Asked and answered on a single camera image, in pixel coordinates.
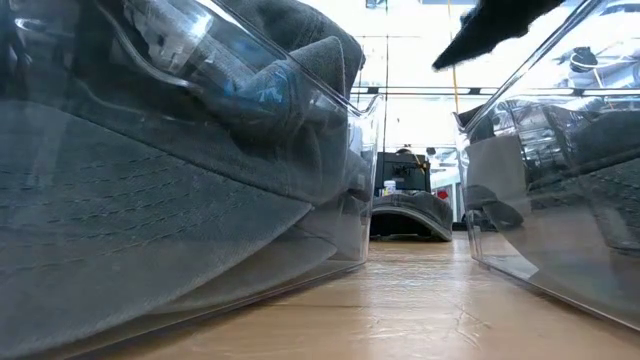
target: stitching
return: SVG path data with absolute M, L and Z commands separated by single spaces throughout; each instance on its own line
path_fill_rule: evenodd
M 231 198 L 232 196 L 234 196 L 238 192 L 243 191 L 245 187 L 246 186 L 242 186 L 242 188 L 236 190 L 233 193 L 228 194 L 227 199 Z M 253 199 L 260 199 L 263 196 L 264 196 L 264 193 L 260 193 L 260 194 L 258 194 L 258 196 L 256 196 Z M 90 258 L 74 258 L 74 259 L 67 259 L 67 260 L 64 260 L 64 261 L 60 261 L 60 262 L 57 262 L 57 263 L 20 266 L 20 267 L 13 268 L 11 270 L 7 270 L 5 268 L 0 268 L 0 274 L 6 276 L 6 275 L 12 275 L 12 274 L 16 274 L 16 273 L 20 273 L 20 272 L 26 272 L 26 271 L 40 271 L 40 270 L 49 269 L 49 268 L 55 268 L 55 267 L 59 267 L 59 266 L 63 266 L 63 265 L 69 265 L 69 264 L 74 264 L 74 263 L 84 263 L 89 259 L 93 259 L 93 258 L 97 258 L 97 257 L 115 255 L 115 254 L 121 253 L 121 252 L 129 250 L 129 249 L 146 246 L 146 245 L 148 245 L 148 244 L 150 244 L 150 243 L 152 243 L 154 241 L 166 239 L 166 238 L 169 238 L 171 236 L 184 233 L 184 232 L 186 232 L 186 231 L 188 231 L 188 230 L 190 230 L 192 228 L 195 228 L 197 226 L 200 226 L 200 225 L 202 225 L 202 224 L 204 224 L 204 223 L 206 223 L 206 222 L 208 222 L 208 221 L 210 221 L 212 219 L 222 218 L 223 216 L 227 215 L 231 210 L 234 210 L 234 209 L 236 209 L 236 208 L 238 208 L 240 206 L 244 206 L 244 205 L 246 205 L 246 204 L 245 203 L 237 203 L 237 204 L 235 204 L 233 206 L 227 207 L 226 211 L 224 211 L 220 215 L 210 216 L 210 217 L 206 218 L 203 221 L 194 222 L 194 223 L 192 223 L 190 225 L 182 226 L 181 228 L 179 228 L 178 230 L 176 230 L 174 232 L 163 234 L 163 235 L 158 235 L 158 236 L 153 237 L 153 238 L 151 238 L 149 240 L 140 241 L 140 242 L 137 242 L 137 243 L 129 244 L 127 246 L 122 246 L 120 248 L 116 248 L 116 249 L 113 249 L 113 250 L 109 250 L 109 251 L 105 251 L 105 252 L 102 252 L 102 253 L 98 253 L 98 254 L 95 254 L 95 255 L 91 256 Z
M 603 175 L 599 175 L 599 174 L 596 174 L 596 173 L 591 173 L 589 175 L 591 175 L 592 177 L 595 177 L 598 180 L 603 181 L 603 182 L 607 182 L 608 181 L 608 182 L 612 182 L 614 184 L 618 184 L 618 185 L 622 185 L 622 186 L 625 186 L 625 187 L 628 187 L 628 188 L 632 188 L 634 190 L 640 190 L 640 185 L 628 184 L 628 183 L 625 183 L 625 182 L 620 181 L 618 179 L 612 178 L 610 176 L 603 176 Z
M 116 182 L 116 181 L 128 181 L 128 180 L 132 180 L 132 179 L 137 179 L 137 178 L 141 178 L 141 177 L 146 177 L 146 176 L 150 176 L 150 175 L 157 175 L 157 174 L 161 174 L 164 172 L 168 172 L 171 170 L 175 170 L 178 168 L 181 168 L 183 166 L 185 166 L 186 163 L 181 163 L 179 165 L 175 165 L 175 166 L 170 166 L 170 167 L 165 167 L 165 168 L 161 168 L 161 169 L 156 169 L 156 170 L 152 170 L 146 173 L 138 173 L 138 174 L 134 174 L 134 175 L 129 175 L 129 176 L 121 176 L 118 178 L 110 178 L 110 179 L 91 179 L 91 180 L 87 180 L 87 181 L 81 181 L 78 183 L 66 183 L 66 184 L 59 184 L 59 185 L 53 185 L 53 186 L 47 186 L 47 187 L 40 187 L 40 186 L 24 186 L 24 187 L 18 187 L 18 188 L 10 188 L 10 187 L 0 187 L 0 191 L 11 191 L 11 190 L 18 190 L 18 191 L 31 191 L 31 190 L 39 190 L 42 188 L 57 188 L 57 187 L 66 187 L 66 188 L 75 188 L 78 185 L 81 184 L 100 184 L 100 183 L 110 183 L 110 182 Z
M 51 175 L 51 174 L 71 173 L 71 172 L 75 172 L 75 171 L 83 171 L 83 170 L 91 170 L 91 169 L 102 169 L 102 168 L 105 168 L 105 167 L 108 167 L 108 166 L 137 164 L 137 163 L 141 163 L 141 162 L 145 162 L 145 161 L 161 159 L 161 158 L 167 157 L 167 156 L 168 155 L 166 155 L 166 154 L 161 154 L 161 155 L 156 155 L 156 156 L 148 156 L 148 157 L 142 158 L 142 159 L 134 159 L 134 160 L 128 160 L 128 161 L 122 161 L 122 162 L 116 162 L 116 163 L 102 163 L 102 164 L 96 164 L 96 165 L 87 165 L 87 166 L 82 166 L 82 167 L 79 167 L 79 168 L 76 168 L 76 169 L 58 170 L 58 171 L 52 171 L 52 172 L 49 172 L 49 173 L 19 172 L 19 171 L 9 171 L 9 170 L 0 169 L 0 174 L 5 174 L 5 175 L 24 175 L 24 176 L 31 176 L 31 175 L 46 176 L 46 175 Z
M 145 192 L 149 192 L 149 191 L 153 191 L 153 190 L 156 190 L 156 189 L 163 189 L 165 187 L 168 187 L 168 186 L 171 186 L 171 185 L 175 185 L 178 182 L 180 182 L 180 181 L 179 180 L 174 180 L 174 181 L 169 181 L 169 182 L 165 182 L 165 183 L 158 184 L 158 185 L 149 186 L 149 187 L 142 188 L 142 189 L 137 189 L 137 190 L 134 190 L 134 191 L 131 191 L 131 192 L 123 192 L 123 193 L 114 194 L 114 195 L 105 195 L 105 196 L 95 197 L 95 198 L 62 200 L 60 202 L 44 201 L 44 202 L 40 202 L 40 203 L 19 204 L 19 205 L 0 204 L 0 209 L 22 209 L 22 208 L 30 208 L 30 207 L 37 207 L 37 206 L 51 206 L 51 205 L 54 205 L 54 204 L 57 204 L 57 203 L 61 203 L 61 204 L 80 204 L 80 203 L 87 203 L 87 202 L 97 201 L 97 200 L 113 200 L 113 199 L 117 199 L 117 198 L 120 198 L 120 197 L 129 197 L 129 196 L 133 196 L 133 195 L 139 195 L 139 194 L 142 194 L 142 193 L 145 193 Z

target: baseball cap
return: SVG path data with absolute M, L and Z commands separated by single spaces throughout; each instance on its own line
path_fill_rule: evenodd
M 68 11 L 12 8 L 17 29 L 3 27 L 22 42 L 0 100 L 0 357 L 149 313 L 259 256 L 313 208 L 366 193 L 370 168 L 347 144 L 362 114 L 322 82 L 339 83 L 340 67 L 301 64 L 318 47 L 344 54 L 337 37 L 288 55 L 244 29 L 238 50 L 211 31 L 180 35 L 183 19 L 172 36 L 197 46 L 163 63 L 148 40 L 170 32 L 154 25 L 166 19 L 144 28 L 118 2 L 33 3 Z
M 391 194 L 377 197 L 373 201 L 372 223 L 381 215 L 394 214 L 417 221 L 444 241 L 453 239 L 453 210 L 438 197 L 421 191 L 413 195 Z

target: clear plastic container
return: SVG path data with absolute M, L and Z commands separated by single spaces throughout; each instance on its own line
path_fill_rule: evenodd
M 458 117 L 473 256 L 640 329 L 640 2 L 585 1 Z
M 350 105 L 360 46 L 282 4 L 308 18 L 0 1 L 0 358 L 85 353 L 365 261 L 381 99 Z

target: black item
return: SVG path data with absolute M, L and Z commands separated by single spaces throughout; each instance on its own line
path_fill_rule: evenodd
M 397 190 L 431 192 L 429 162 L 424 155 L 379 152 L 376 164 L 376 191 L 384 188 L 386 180 L 394 180 Z
M 529 32 L 529 25 L 564 0 L 480 0 L 462 19 L 463 27 L 433 63 L 436 70 L 491 52 L 496 45 Z
M 427 192 L 392 194 L 373 200 L 371 235 L 435 236 L 451 241 L 453 210 Z

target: gray fabric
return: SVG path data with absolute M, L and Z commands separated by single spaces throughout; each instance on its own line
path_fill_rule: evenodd
M 0 112 L 2 357 L 175 299 L 311 207 L 54 109 L 5 101 Z
M 344 80 L 341 84 L 336 84 L 335 89 L 337 91 L 344 89 L 343 95 L 349 96 L 356 75 L 364 63 L 364 55 L 360 44 L 328 17 L 297 0 L 217 0 L 215 2 L 228 6 L 255 26 L 260 33 L 289 52 L 328 37 L 338 39 L 344 50 L 343 64 L 336 62 L 336 55 L 329 52 L 312 61 L 323 66 L 342 68 Z M 323 72 L 314 71 L 314 73 L 324 79 Z
M 445 201 L 427 192 L 414 195 L 392 194 L 373 200 L 372 220 L 376 215 L 399 214 L 410 217 L 435 232 L 443 240 L 453 239 L 453 210 Z
M 317 215 L 313 211 L 305 219 Z M 306 229 L 305 220 L 301 222 L 229 271 L 154 313 L 193 310 L 240 300 L 292 280 L 336 253 L 333 238 L 314 234 Z
M 111 64 L 100 46 L 111 48 L 113 24 L 91 1 L 64 3 L 82 6 L 67 13 L 77 27 L 63 26 L 75 28 L 74 46 L 56 50 L 73 64 L 52 60 L 55 36 L 50 48 L 27 41 L 27 101 L 0 103 L 0 357 L 156 309 L 235 269 L 350 184 L 370 182 L 348 150 L 346 108 L 316 104 L 323 95 L 298 62 L 257 69 L 231 94 L 197 94 L 203 108 L 143 68 Z M 315 25 L 298 28 L 292 55 L 347 91 L 339 66 L 308 54 L 360 59 L 361 50 L 338 44 L 330 36 L 346 34 L 311 13 Z M 313 261 L 328 256 L 323 249 Z

